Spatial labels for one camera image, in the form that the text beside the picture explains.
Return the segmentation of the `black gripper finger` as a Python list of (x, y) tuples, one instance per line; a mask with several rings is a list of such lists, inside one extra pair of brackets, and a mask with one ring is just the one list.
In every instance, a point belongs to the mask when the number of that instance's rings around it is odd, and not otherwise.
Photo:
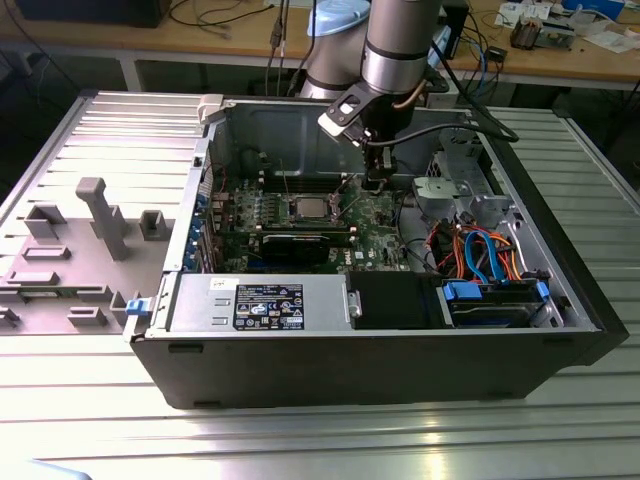
[(363, 149), (363, 161), (365, 165), (365, 177), (363, 179), (363, 189), (374, 192), (379, 189), (379, 169), (378, 157), (380, 149), (378, 147), (367, 146)]
[(386, 186), (392, 180), (393, 175), (397, 172), (397, 160), (393, 154), (392, 147), (382, 148), (379, 167), (383, 179), (383, 185)]

